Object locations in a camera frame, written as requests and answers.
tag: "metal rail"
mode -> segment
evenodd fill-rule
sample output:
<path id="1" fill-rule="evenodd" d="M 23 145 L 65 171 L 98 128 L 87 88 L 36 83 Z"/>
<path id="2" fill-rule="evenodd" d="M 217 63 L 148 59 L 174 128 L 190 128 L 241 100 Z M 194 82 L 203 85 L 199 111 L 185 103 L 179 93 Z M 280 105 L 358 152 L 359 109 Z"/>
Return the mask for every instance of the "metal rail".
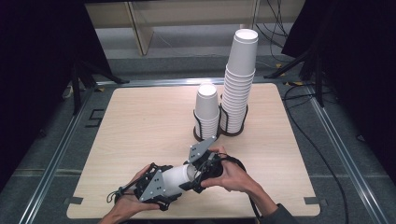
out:
<path id="1" fill-rule="evenodd" d="M 313 94 L 315 92 L 312 86 L 307 87 L 306 91 L 309 94 Z M 318 101 L 316 101 L 315 99 L 312 99 L 311 103 L 314 106 L 327 134 L 330 136 L 335 151 L 337 152 L 341 162 L 346 168 L 346 172 L 352 180 L 356 191 L 361 196 L 361 200 L 363 201 L 363 204 L 366 207 L 366 210 L 372 218 L 373 222 L 378 224 L 389 223 L 372 189 L 361 174 L 361 171 L 359 170 L 356 163 L 353 161 L 351 155 L 347 150 L 347 147 L 345 146 L 343 140 L 341 139 L 340 135 L 332 124 L 332 121 L 327 114 L 326 109 L 321 107 Z"/>
<path id="2" fill-rule="evenodd" d="M 64 132 L 64 136 L 62 137 L 60 144 L 56 148 L 55 153 L 49 162 L 49 166 L 42 175 L 40 183 L 35 189 L 35 193 L 33 194 L 32 198 L 27 204 L 27 207 L 21 217 L 20 224 L 32 223 L 33 220 L 35 219 L 35 215 L 37 214 L 38 209 L 40 208 L 41 204 L 44 201 L 44 197 L 46 196 L 47 191 L 50 188 L 50 184 L 52 183 L 56 170 L 62 161 L 62 158 L 64 156 L 64 153 L 66 152 L 67 147 L 69 146 L 70 139 L 72 138 L 73 133 L 77 128 L 78 122 L 82 115 L 82 111 L 84 110 L 84 107 L 87 104 L 92 93 L 93 93 L 93 89 L 87 90 L 87 93 L 82 102 L 80 110 L 70 120 L 67 129 Z"/>

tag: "black sleeve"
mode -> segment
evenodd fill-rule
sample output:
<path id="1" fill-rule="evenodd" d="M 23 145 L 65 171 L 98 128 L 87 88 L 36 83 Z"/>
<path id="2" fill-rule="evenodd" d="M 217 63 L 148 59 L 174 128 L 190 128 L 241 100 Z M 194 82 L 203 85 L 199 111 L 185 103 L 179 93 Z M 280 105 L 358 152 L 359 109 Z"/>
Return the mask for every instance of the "black sleeve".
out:
<path id="1" fill-rule="evenodd" d="M 261 217 L 261 224 L 298 224 L 298 221 L 291 215 L 291 213 L 282 205 L 277 205 L 276 211 L 267 217 Z"/>

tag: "gray tape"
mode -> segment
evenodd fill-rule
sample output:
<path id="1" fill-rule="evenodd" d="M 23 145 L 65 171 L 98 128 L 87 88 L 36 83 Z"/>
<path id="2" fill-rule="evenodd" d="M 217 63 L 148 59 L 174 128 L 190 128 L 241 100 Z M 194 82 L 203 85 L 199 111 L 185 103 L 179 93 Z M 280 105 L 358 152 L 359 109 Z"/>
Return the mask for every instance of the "gray tape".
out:
<path id="1" fill-rule="evenodd" d="M 318 204 L 319 200 L 317 197 L 304 197 L 305 204 Z"/>
<path id="2" fill-rule="evenodd" d="M 64 199 L 64 204 L 81 204 L 82 203 L 83 198 L 79 198 L 79 197 L 71 197 L 71 198 L 66 198 Z"/>

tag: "stack of paper cups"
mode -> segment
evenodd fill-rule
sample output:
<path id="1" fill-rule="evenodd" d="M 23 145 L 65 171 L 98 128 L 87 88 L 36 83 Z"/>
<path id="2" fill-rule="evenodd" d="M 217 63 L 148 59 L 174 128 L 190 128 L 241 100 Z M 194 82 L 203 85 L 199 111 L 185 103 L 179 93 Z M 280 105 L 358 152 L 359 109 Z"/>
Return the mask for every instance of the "stack of paper cups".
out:
<path id="1" fill-rule="evenodd" d="M 202 83 L 196 96 L 194 115 L 195 133 L 206 139 L 217 135 L 219 127 L 218 90 L 212 83 Z"/>
<path id="2" fill-rule="evenodd" d="M 220 127 L 227 133 L 238 133 L 247 113 L 248 96 L 256 72 L 258 34 L 249 29 L 235 32 L 225 69 Z"/>

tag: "black stand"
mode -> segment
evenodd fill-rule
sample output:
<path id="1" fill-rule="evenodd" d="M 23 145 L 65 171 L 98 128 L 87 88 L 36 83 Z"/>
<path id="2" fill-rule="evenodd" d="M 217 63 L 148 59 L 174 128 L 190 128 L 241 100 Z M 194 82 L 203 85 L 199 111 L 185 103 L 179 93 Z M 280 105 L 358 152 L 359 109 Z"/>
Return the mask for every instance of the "black stand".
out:
<path id="1" fill-rule="evenodd" d="M 75 105 L 75 109 L 73 112 L 74 115 L 76 115 L 78 110 L 81 108 L 81 96 L 79 94 L 78 80 L 81 80 L 86 88 L 94 88 L 96 86 L 96 81 L 93 79 L 91 73 L 100 74 L 116 82 L 117 84 L 129 83 L 129 80 L 122 80 L 118 77 L 115 77 L 113 74 L 108 73 L 105 70 L 102 70 L 99 67 L 92 65 L 91 63 L 83 61 L 75 62 L 72 68 L 72 87 Z"/>
<path id="2" fill-rule="evenodd" d="M 312 77 L 315 72 L 315 91 L 317 101 L 320 106 L 323 107 L 322 100 L 322 68 L 321 68 L 321 53 L 327 47 L 329 38 L 331 37 L 337 19 L 340 18 L 340 14 L 343 13 L 346 8 L 347 1 L 333 0 L 329 5 L 326 15 L 323 18 L 317 34 L 315 35 L 314 41 L 307 51 L 302 53 L 299 57 L 295 58 L 291 63 L 278 69 L 275 73 L 270 76 L 264 76 L 264 78 L 276 78 L 283 73 L 289 71 L 295 65 L 304 62 L 303 68 L 300 71 L 300 78 L 302 80 L 308 80 Z"/>

